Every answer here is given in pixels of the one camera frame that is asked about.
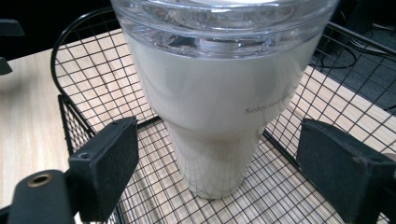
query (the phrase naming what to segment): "wire basket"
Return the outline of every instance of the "wire basket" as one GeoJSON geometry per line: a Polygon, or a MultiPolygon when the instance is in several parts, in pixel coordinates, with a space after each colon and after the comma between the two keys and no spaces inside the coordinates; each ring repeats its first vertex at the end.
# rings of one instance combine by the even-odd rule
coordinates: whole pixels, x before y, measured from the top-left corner
{"type": "Polygon", "coordinates": [[[139,120],[140,161],[108,222],[343,223],[298,169],[300,123],[322,120],[380,152],[396,153],[395,57],[395,51],[329,24],[289,107],[267,125],[242,186],[212,201],[196,197],[182,181],[169,134],[145,99],[111,8],[84,15],[63,32],[51,72],[62,93],[69,153],[115,119],[139,120]]]}

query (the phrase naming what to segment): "dark floor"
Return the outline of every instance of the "dark floor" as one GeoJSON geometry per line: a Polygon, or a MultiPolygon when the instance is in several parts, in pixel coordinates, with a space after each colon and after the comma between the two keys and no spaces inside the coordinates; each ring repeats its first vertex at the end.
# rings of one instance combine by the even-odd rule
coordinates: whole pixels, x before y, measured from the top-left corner
{"type": "MultiPolygon", "coordinates": [[[[396,51],[394,31],[375,28],[363,35],[396,51]]],[[[346,47],[322,55],[314,55],[311,64],[316,64],[323,74],[389,113],[396,113],[396,53],[390,55],[367,43],[351,40],[346,42],[346,47]]]]}

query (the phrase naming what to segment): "table surface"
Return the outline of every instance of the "table surface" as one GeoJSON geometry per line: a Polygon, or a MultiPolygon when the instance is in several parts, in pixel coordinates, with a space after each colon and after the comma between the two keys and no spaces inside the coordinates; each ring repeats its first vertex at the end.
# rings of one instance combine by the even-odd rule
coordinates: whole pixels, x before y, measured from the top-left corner
{"type": "Polygon", "coordinates": [[[38,171],[67,170],[58,90],[50,74],[50,49],[9,62],[0,76],[0,206],[15,186],[38,171]]]}

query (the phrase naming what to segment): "screw hole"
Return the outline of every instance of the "screw hole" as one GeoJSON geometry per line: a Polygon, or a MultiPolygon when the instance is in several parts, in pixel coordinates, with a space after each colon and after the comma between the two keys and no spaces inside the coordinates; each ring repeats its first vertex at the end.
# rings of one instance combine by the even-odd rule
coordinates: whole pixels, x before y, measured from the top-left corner
{"type": "Polygon", "coordinates": [[[86,153],[86,152],[84,152],[84,153],[81,153],[81,154],[79,154],[78,155],[80,158],[82,158],[82,159],[88,159],[89,157],[90,157],[90,154],[89,153],[86,153]]]}
{"type": "Polygon", "coordinates": [[[49,183],[52,179],[51,174],[37,175],[27,182],[27,186],[36,188],[49,183]]]}

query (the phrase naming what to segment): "white tumbler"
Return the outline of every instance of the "white tumbler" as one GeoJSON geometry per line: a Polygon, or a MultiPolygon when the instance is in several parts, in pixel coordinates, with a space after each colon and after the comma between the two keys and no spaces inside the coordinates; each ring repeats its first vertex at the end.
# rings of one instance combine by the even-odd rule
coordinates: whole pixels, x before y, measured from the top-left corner
{"type": "Polygon", "coordinates": [[[179,171],[217,199],[243,181],[337,0],[112,0],[179,171]]]}

